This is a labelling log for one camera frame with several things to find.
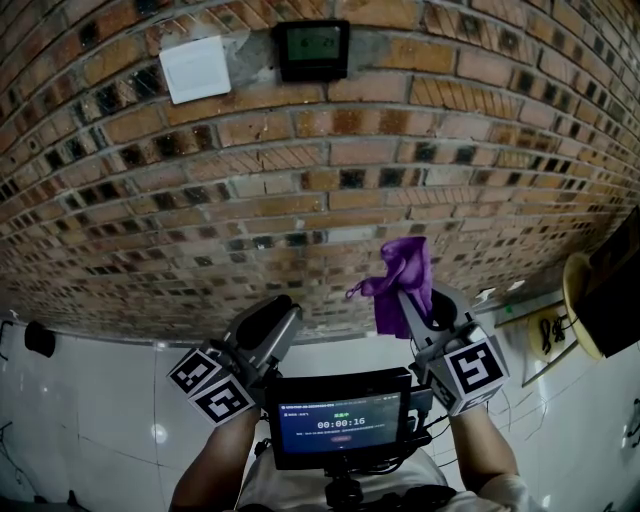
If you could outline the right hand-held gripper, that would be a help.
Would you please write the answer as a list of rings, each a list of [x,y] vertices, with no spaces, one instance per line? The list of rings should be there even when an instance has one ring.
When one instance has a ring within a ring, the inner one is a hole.
[[[464,413],[500,391],[509,379],[504,356],[460,290],[434,282],[427,320],[404,291],[397,296],[416,347],[409,369],[448,415]]]

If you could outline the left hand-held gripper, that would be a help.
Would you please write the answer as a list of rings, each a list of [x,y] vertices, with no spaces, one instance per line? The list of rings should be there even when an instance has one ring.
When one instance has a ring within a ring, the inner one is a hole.
[[[222,340],[184,356],[167,379],[212,425],[220,426],[266,404],[266,388],[281,376],[284,360],[302,327],[302,308],[279,295],[243,320],[232,322]]]

